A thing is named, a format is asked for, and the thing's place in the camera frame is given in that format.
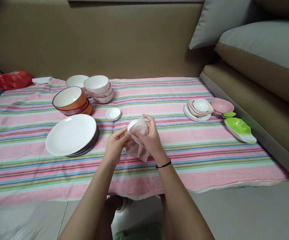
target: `red plastic bag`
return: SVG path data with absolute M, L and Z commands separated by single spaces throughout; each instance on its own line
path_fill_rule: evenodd
M 0 74 L 0 89 L 13 90 L 27 87 L 32 83 L 33 76 L 23 70 Z

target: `stack of white plates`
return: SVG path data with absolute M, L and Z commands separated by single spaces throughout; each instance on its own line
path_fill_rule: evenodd
M 121 117 L 121 110 L 119 108 L 110 108 L 106 115 L 109 120 L 116 121 Z
M 99 134 L 93 117 L 77 114 L 55 125 L 47 136 L 45 146 L 53 155 L 78 157 L 96 145 Z
M 184 111 L 185 115 L 187 115 L 188 118 L 190 118 L 191 120 L 196 121 L 196 122 L 204 122 L 204 121 L 208 120 L 211 117 L 211 113 L 208 114 L 208 115 L 205 115 L 203 117 L 194 116 L 189 110 L 189 103 L 187 103 L 184 106 L 183 111 Z

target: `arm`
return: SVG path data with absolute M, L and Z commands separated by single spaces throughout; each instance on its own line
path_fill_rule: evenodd
M 106 151 L 92 181 L 63 229 L 59 240 L 94 239 L 100 213 L 109 190 L 114 169 L 130 134 L 127 127 L 108 138 Z
M 136 137 L 144 143 L 157 165 L 161 167 L 170 160 L 163 150 L 154 119 L 145 114 L 143 116 L 150 121 L 150 123 L 147 123 L 149 134 L 147 136 L 136 134 Z M 179 238 L 214 240 L 207 223 L 172 164 L 158 169 L 168 211 L 172 216 L 173 223 L 177 226 Z

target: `leg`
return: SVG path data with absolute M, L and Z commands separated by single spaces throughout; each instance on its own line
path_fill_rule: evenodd
M 115 211 L 122 207 L 122 197 L 113 195 L 107 200 L 98 221 L 97 231 L 95 235 L 96 240 L 112 240 L 111 224 L 115 215 Z
M 165 195 L 161 194 L 160 197 L 161 197 L 161 203 L 163 206 L 163 221 L 162 221 L 163 240 L 175 240 L 177 238 L 175 236 L 175 229 L 172 224 L 172 218 L 168 211 L 168 205 L 165 199 Z

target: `pink cloth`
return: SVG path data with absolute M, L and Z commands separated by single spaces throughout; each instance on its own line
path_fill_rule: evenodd
M 145 148 L 143 142 L 133 135 L 133 133 L 136 132 L 139 132 L 144 136 L 147 136 L 149 134 L 148 126 L 143 120 L 143 118 L 139 118 L 139 120 L 129 129 L 129 133 L 131 134 L 135 143 L 132 146 L 126 147 L 125 151 L 129 156 L 137 157 L 143 162 L 147 162 L 150 153 Z

